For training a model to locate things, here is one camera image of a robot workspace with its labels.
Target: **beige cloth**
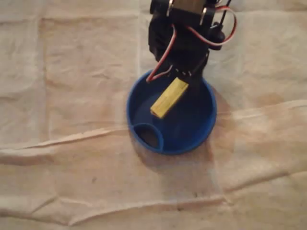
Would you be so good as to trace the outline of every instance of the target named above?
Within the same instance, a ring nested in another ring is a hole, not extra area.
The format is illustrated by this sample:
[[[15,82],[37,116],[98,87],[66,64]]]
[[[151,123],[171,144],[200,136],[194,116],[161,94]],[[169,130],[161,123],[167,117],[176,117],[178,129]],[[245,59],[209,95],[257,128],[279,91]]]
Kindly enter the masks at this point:
[[[149,4],[0,1],[0,229],[305,230],[306,0],[233,0],[235,39],[204,72],[216,126],[180,157],[125,120],[156,64]]]

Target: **cable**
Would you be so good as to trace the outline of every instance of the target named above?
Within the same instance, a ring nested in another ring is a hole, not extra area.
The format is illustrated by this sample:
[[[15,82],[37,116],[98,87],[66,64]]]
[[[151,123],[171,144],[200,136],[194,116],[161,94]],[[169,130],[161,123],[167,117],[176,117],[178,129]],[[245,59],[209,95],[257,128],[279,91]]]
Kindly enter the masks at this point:
[[[174,42],[175,42],[175,39],[176,39],[176,36],[177,36],[177,31],[176,31],[176,28],[175,28],[174,24],[172,24],[172,27],[173,27],[172,38],[171,38],[171,40],[170,40],[170,42],[169,42],[169,44],[168,44],[164,54],[162,55],[160,61],[158,62],[156,68],[147,77],[146,82],[150,82],[151,80],[157,79],[158,77],[160,77],[160,76],[158,76],[159,74],[157,75],[158,77],[155,76],[155,73],[159,70],[159,68],[161,67],[162,63],[165,61],[165,59],[166,59],[167,55],[169,54],[172,46],[174,45]]]
[[[158,79],[159,77],[162,77],[165,74],[168,74],[172,70],[172,68],[173,68],[173,66],[170,66],[167,71],[159,73],[159,74],[153,76],[152,81]]]
[[[222,45],[225,45],[226,43],[228,43],[234,36],[235,34],[235,31],[236,31],[236,25],[237,25],[237,19],[236,19],[236,13],[231,9],[229,8],[228,6],[220,6],[220,7],[217,7],[215,8],[216,11],[228,11],[228,12],[231,12],[234,16],[234,27],[230,33],[230,35],[221,43],[215,43],[215,42],[212,42],[212,41],[209,41],[208,39],[204,38],[202,35],[200,35],[196,30],[194,30],[192,27],[188,26],[187,29],[190,30],[192,33],[195,34],[195,36],[197,36],[201,41],[203,41],[204,43],[207,43],[211,46],[222,46]]]
[[[229,6],[231,3],[231,0],[228,0],[226,6]],[[223,22],[224,22],[224,19],[225,19],[225,16],[226,16],[226,11],[223,12],[223,15],[222,15],[222,19],[220,21],[220,25],[223,25]]]

